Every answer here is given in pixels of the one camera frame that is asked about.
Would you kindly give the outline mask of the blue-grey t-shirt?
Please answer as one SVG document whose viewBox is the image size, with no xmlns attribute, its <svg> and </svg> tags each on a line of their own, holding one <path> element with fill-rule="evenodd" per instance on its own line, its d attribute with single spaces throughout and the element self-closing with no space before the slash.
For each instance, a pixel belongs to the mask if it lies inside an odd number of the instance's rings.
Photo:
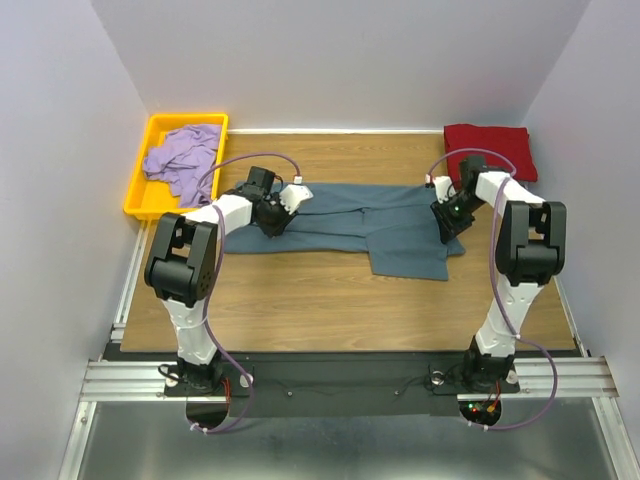
<svg viewBox="0 0 640 480">
<path fill-rule="evenodd" d="M 339 251 L 366 253 L 375 275 L 446 281 L 447 260 L 465 253 L 460 241 L 443 243 L 424 186 L 315 183 L 282 235 L 256 225 L 226 237 L 233 254 Z"/>
</svg>

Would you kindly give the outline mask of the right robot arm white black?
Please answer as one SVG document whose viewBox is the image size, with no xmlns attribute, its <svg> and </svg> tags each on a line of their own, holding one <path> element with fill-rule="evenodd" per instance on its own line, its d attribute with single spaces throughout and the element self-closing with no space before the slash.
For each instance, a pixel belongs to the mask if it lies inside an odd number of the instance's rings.
<svg viewBox="0 0 640 480">
<path fill-rule="evenodd" d="M 459 163 L 459 183 L 426 175 L 435 190 L 431 211 L 440 240 L 448 243 L 469 229 L 483 205 L 493 209 L 489 274 L 493 300 L 464 354 L 462 379 L 469 386 L 513 379 L 515 347 L 523 340 L 528 311 L 565 265 L 567 208 L 532 194 L 515 179 L 511 164 L 500 168 L 474 151 Z"/>
</svg>

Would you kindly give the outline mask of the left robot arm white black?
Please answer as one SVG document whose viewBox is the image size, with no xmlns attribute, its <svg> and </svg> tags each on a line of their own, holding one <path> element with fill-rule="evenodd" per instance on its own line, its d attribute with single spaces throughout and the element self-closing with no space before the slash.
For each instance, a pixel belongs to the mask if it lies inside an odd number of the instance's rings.
<svg viewBox="0 0 640 480">
<path fill-rule="evenodd" d="M 144 270 L 144 281 L 168 312 L 177 341 L 174 368 L 162 367 L 166 380 L 202 393 L 223 381 L 222 352 L 213 340 L 206 313 L 222 266 L 227 235 L 256 225 L 269 238 L 280 236 L 313 198 L 302 177 L 273 189 L 276 174 L 253 167 L 247 180 L 188 214 L 165 213 L 158 220 Z"/>
</svg>

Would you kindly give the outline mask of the folded red t-shirt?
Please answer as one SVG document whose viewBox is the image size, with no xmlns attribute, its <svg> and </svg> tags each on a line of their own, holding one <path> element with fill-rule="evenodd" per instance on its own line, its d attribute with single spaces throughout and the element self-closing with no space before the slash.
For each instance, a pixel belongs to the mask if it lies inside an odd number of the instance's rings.
<svg viewBox="0 0 640 480">
<path fill-rule="evenodd" d="M 538 181 L 538 171 L 530 148 L 530 135 L 525 127 L 477 126 L 463 123 L 446 125 L 444 143 L 446 153 L 477 147 L 501 154 L 515 166 L 515 178 L 518 181 Z"/>
</svg>

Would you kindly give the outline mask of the lilac t-shirt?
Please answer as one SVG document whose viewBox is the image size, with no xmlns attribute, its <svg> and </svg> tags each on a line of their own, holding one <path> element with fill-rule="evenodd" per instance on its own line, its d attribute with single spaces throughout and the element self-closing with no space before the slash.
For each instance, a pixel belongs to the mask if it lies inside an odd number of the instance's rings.
<svg viewBox="0 0 640 480">
<path fill-rule="evenodd" d="M 198 183 L 216 160 L 220 139 L 221 126 L 216 124 L 185 125 L 169 131 L 164 142 L 151 148 L 143 160 L 146 179 L 168 184 L 179 208 L 202 206 L 211 187 L 198 187 Z"/>
</svg>

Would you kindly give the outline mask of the yellow plastic tray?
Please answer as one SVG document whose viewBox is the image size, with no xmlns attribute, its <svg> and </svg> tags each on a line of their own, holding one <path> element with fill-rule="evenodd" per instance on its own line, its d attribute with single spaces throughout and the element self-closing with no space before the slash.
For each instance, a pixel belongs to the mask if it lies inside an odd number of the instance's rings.
<svg viewBox="0 0 640 480">
<path fill-rule="evenodd" d="M 220 128 L 220 140 L 215 151 L 215 164 L 222 162 L 228 139 L 229 116 L 222 112 L 159 113 L 147 120 L 135 167 L 123 203 L 123 211 L 140 221 L 154 221 L 166 212 L 184 214 L 192 208 L 180 208 L 179 198 L 170 192 L 166 182 L 148 180 L 143 161 L 151 148 L 161 146 L 170 131 L 185 125 L 209 124 Z"/>
</svg>

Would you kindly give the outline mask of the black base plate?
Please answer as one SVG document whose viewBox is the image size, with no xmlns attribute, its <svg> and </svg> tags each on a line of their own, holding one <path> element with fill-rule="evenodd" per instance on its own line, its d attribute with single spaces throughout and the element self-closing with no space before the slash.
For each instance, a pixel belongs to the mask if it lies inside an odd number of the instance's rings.
<svg viewBox="0 0 640 480">
<path fill-rule="evenodd" d="M 165 385 L 165 396 L 190 403 L 228 401 L 234 417 L 458 416 L 463 396 L 485 400 L 494 392 L 519 390 L 504 380 L 465 379 L 460 351 L 236 352 L 233 357 L 253 378 L 252 388 L 220 358 L 214 374 L 227 385 L 204 390 L 181 381 Z"/>
</svg>

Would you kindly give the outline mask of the aluminium frame rail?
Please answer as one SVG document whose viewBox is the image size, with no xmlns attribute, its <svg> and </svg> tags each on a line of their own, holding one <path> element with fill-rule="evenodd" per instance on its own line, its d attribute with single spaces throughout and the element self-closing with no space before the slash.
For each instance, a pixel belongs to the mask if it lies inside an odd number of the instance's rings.
<svg viewBox="0 0 640 480">
<path fill-rule="evenodd" d="M 236 352 L 413 352 L 469 348 L 491 304 L 488 249 L 491 215 L 479 215 L 461 235 L 466 252 L 447 260 L 447 281 L 374 275 L 368 255 L 346 252 L 225 254 L 210 306 L 214 333 Z M 144 284 L 142 270 L 117 330 L 116 360 L 90 362 L 81 398 L 92 401 L 183 401 L 164 394 L 157 368 L 175 365 L 168 313 Z M 555 284 L 534 300 L 525 333 L 548 347 L 574 347 Z M 552 369 L 535 347 L 516 347 L 516 393 L 542 399 Z M 603 357 L 550 352 L 559 375 L 556 398 L 616 397 Z"/>
</svg>

